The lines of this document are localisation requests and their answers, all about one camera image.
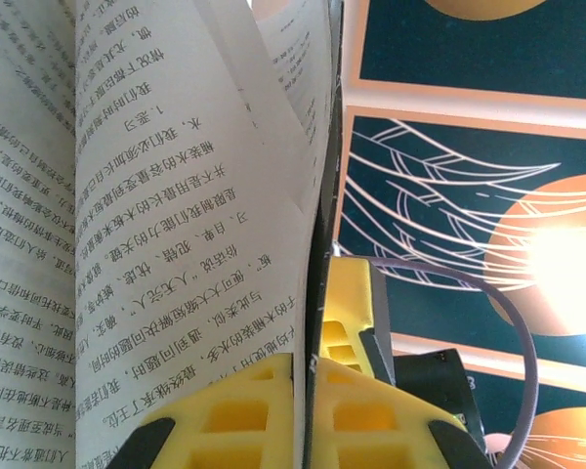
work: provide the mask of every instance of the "orange circle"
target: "orange circle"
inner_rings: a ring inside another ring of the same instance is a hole
[[[490,237],[483,273],[495,278],[490,282],[502,288],[506,278],[531,283],[520,289],[508,288],[504,293],[535,334],[586,334],[586,234],[578,229],[586,229],[586,174],[526,194],[499,220]],[[556,238],[562,241],[550,246],[544,255],[536,255],[540,252],[540,234],[569,230],[575,232]],[[526,244],[517,246],[517,236],[527,236]],[[508,320],[497,303],[491,303]]]
[[[459,20],[492,21],[513,17],[545,0],[426,0],[445,15]]]

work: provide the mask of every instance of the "white line drawing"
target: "white line drawing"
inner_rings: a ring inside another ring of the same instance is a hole
[[[349,208],[342,214],[343,222],[370,243],[376,256],[453,267],[482,278],[502,291],[534,285],[532,267],[526,256],[517,253],[530,251],[537,230],[500,225],[500,220],[502,217],[506,221],[563,217],[586,211],[586,191],[539,192],[518,187],[518,183],[524,185],[525,180],[550,172],[561,163],[511,166],[481,161],[446,147],[407,123],[395,119],[387,122],[391,126],[373,136],[353,132],[353,140],[373,147],[374,157],[365,158],[350,151],[350,164],[360,164],[373,171],[374,187],[346,177],[344,198]],[[406,151],[413,152],[413,147],[425,156],[417,157]],[[379,186],[382,199],[377,195]],[[537,201],[521,200],[529,194],[537,195]],[[457,202],[456,198],[470,203]],[[518,203],[522,212],[506,216],[492,208],[485,209],[486,205],[500,200],[507,207]],[[586,235],[586,227],[565,230]],[[493,233],[502,234],[507,242],[491,244]],[[352,254],[348,245],[342,245],[341,249]],[[484,261],[487,252],[494,252],[491,258],[497,262]],[[446,278],[390,268],[382,270],[388,276],[412,283],[473,290],[469,285]]]
[[[492,463],[497,462],[495,452],[489,455]],[[523,449],[518,469],[529,469],[530,463],[547,462],[551,467],[566,469],[565,461],[586,464],[586,438],[558,435],[530,435]]]

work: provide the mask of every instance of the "book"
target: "book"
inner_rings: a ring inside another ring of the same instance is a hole
[[[0,0],[0,468],[103,468],[155,408],[306,356],[341,7],[252,8]]]

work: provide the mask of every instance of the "dark teal background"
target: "dark teal background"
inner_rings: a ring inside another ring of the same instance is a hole
[[[511,433],[517,423],[523,382],[492,374],[467,372],[473,376],[473,390],[486,434]],[[586,407],[586,394],[553,386],[540,386],[537,414],[559,408]]]
[[[523,181],[522,189],[531,190],[560,178],[586,173],[586,141],[413,122],[407,124],[451,149],[479,160],[512,165],[561,163],[556,169]],[[391,126],[393,123],[384,119],[358,117],[354,130],[373,136]],[[421,157],[429,151],[429,147],[418,140],[408,141],[407,145],[400,148]],[[352,151],[366,160],[385,167],[391,166],[385,151],[356,135],[353,135]],[[395,205],[395,190],[385,184],[386,175],[352,158],[348,175],[387,207]],[[493,203],[495,205],[492,208],[504,213],[511,205],[511,202],[503,200],[473,197],[473,190],[469,188],[455,188],[450,195],[462,207],[478,209],[482,208],[482,203],[486,203],[485,208],[491,208],[489,204]],[[364,207],[385,230],[395,232],[389,215],[370,203]],[[391,246],[392,241],[369,222],[347,197],[343,213],[359,224],[366,233]],[[428,227],[436,228],[442,223],[442,216],[434,206],[411,215]],[[354,254],[374,254],[372,243],[354,230],[346,220],[341,221],[339,242]],[[389,302],[393,331],[514,354],[521,352],[513,327],[497,315],[481,293],[450,291],[389,278]],[[535,342],[541,359],[586,366],[586,335],[536,336]]]
[[[360,78],[586,99],[586,0],[497,21],[371,0]]]

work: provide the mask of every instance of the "open book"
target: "open book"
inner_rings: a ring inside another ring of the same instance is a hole
[[[156,407],[303,355],[339,13],[0,0],[0,467],[103,468]]]

